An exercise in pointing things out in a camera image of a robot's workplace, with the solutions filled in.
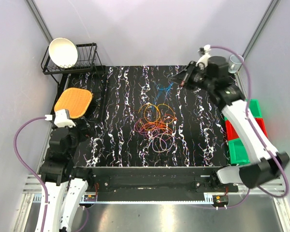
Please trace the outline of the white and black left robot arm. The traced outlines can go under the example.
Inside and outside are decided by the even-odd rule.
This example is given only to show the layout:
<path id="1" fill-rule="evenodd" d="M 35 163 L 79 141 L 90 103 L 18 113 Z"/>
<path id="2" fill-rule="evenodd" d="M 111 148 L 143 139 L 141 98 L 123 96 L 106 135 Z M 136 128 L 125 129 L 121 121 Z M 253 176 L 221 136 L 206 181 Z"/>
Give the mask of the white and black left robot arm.
<path id="1" fill-rule="evenodd" d="M 40 167 L 43 187 L 37 232 L 70 232 L 81 198 L 94 188 L 93 172 L 76 167 L 73 161 L 78 145 L 86 138 L 76 126 L 57 127 L 51 132 Z"/>

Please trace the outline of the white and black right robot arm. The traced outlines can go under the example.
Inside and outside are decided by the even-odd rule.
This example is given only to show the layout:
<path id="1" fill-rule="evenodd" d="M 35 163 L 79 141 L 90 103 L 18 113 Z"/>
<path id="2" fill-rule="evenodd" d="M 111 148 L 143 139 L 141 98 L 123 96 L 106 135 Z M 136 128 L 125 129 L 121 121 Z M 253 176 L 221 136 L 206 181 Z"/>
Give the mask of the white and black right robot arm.
<path id="1" fill-rule="evenodd" d="M 230 121 L 248 154 L 249 164 L 217 170 L 210 179 L 212 190 L 222 191 L 229 183 L 244 184 L 253 189 L 283 175 L 290 158 L 287 153 L 278 152 L 263 133 L 242 91 L 232 83 L 224 57 L 191 61 L 169 81 L 189 90 L 205 90 L 211 102 Z"/>

